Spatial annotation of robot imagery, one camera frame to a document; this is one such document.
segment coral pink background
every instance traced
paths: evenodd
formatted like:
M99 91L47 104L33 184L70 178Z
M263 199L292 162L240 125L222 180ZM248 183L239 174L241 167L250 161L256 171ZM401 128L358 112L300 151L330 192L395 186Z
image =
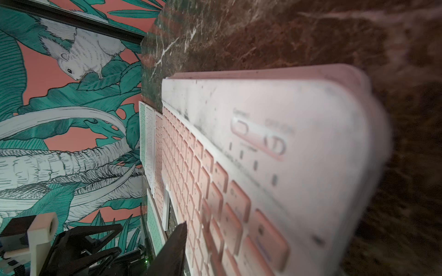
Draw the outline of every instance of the coral pink background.
M72 2L67 0L51 1L64 9L80 10ZM128 4L121 0L107 0L105 4L94 5L94 8L106 13L109 18L115 21L131 25L145 32L150 29L155 21L155 19L132 19L109 15L107 13L108 11L127 9L144 10L143 8ZM47 95L50 88L63 87L68 83L75 82L71 77L61 71L55 59L35 52L20 43L19 45L23 53L23 59L27 70L27 88L23 94L23 105L28 105L31 98ZM138 61L134 53L129 49L123 51L120 57L128 63ZM122 104L133 103L135 112L138 112L139 100L141 100L141 95L135 95L126 99ZM121 109L117 110L117 114L122 118L125 117L124 111ZM80 151L96 147L96 138L105 138L105 136L94 133L90 129L71 127L69 131L63 135L45 139L45 143L50 150ZM114 218L115 220L122 220L127 219L130 215L133 215L134 217L140 215L139 207L131 210L113 210L111 207L104 207L100 208L100 211L105 222L112 221ZM98 210L83 218L81 222L92 222L97 213Z

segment white keyboard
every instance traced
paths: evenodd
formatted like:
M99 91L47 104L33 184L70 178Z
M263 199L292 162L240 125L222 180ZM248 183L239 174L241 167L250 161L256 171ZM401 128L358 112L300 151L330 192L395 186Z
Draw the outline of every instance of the white keyboard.
M192 276L332 275L389 158L361 71L267 72L163 80L162 175Z

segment keyboard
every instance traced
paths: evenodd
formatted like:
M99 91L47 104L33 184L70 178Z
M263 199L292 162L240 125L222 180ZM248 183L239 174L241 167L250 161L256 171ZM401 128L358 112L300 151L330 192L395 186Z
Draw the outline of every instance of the keyboard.
M162 177L191 274L330 276L390 156L385 113L351 66L241 73L162 83Z

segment squirrel illustration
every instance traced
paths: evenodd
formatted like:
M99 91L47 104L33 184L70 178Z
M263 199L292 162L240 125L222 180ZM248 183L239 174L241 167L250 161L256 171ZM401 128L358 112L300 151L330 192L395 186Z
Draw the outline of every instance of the squirrel illustration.
M80 11L74 11L82 16L101 22L106 20ZM74 80L81 80L87 73L95 72L100 79L102 68L126 48L119 39L93 33L73 26L65 25L48 19L40 19L40 24L54 36L73 41L68 51L57 42L41 37L40 40L48 54L58 61L63 72Z

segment brown marble countertop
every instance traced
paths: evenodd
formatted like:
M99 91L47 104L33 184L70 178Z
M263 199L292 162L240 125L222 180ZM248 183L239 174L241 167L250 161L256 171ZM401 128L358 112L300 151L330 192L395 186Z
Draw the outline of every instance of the brown marble countertop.
M442 2L169 0L142 43L143 99L175 72L346 63L390 115L394 153L348 247L350 276L442 275Z

